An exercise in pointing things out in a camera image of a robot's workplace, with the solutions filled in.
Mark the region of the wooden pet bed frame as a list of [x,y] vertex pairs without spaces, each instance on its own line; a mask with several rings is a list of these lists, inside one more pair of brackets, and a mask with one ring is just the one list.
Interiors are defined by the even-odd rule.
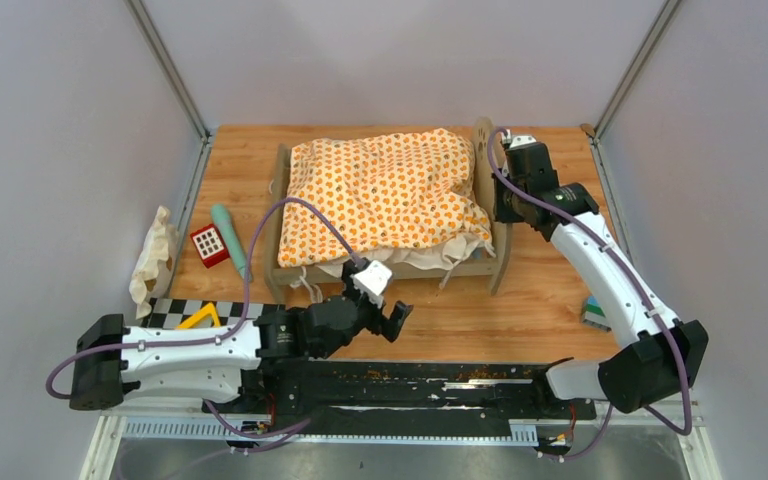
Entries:
[[[492,129],[493,125],[490,119],[482,117],[476,121],[469,135],[462,136],[469,139],[474,146],[476,166],[473,187],[479,204],[486,209],[491,221],[494,246],[497,252],[496,258],[470,260],[453,269],[449,276],[446,276],[441,270],[419,270],[407,264],[389,265],[383,263],[391,270],[396,279],[435,278],[441,284],[446,284],[454,277],[484,277],[488,281],[490,294],[495,294],[499,290],[509,263],[512,230],[510,227],[496,222],[493,217],[495,205],[494,177],[484,152]],[[271,193],[279,208],[266,222],[263,230],[265,241],[264,280],[273,297],[279,300],[284,298],[286,288],[290,287],[290,283],[300,275],[301,270],[300,267],[280,268],[275,260],[282,209],[290,201],[285,195],[285,190],[289,177],[289,150],[291,147],[293,146],[282,145],[278,149]]]

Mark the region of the yellow duck print blanket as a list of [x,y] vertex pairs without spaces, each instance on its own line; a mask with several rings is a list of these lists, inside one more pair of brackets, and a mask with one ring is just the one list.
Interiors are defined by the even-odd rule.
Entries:
[[473,143],[444,128],[291,147],[278,267],[340,264],[355,252],[449,276],[496,258],[475,166]]

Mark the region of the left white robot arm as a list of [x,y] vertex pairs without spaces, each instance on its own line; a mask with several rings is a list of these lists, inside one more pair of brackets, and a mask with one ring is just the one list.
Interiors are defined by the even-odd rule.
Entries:
[[385,314],[392,272],[379,261],[348,260],[344,290],[305,308],[293,307],[206,329],[130,327],[120,314],[100,317],[76,342],[69,406],[105,410],[140,397],[198,398],[258,411],[264,375],[296,361],[326,359],[363,330],[389,342],[412,313],[398,301]]

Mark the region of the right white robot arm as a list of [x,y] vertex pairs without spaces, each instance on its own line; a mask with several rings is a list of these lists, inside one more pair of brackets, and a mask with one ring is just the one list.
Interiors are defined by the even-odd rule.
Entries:
[[654,293],[617,245],[588,189],[562,184],[547,146],[497,128],[484,152],[494,177],[494,219],[524,223],[574,267],[595,298],[619,347],[602,361],[567,360],[547,368],[531,403],[556,417],[572,399],[609,402],[623,413],[652,410],[673,395],[690,400],[709,335],[683,321]]

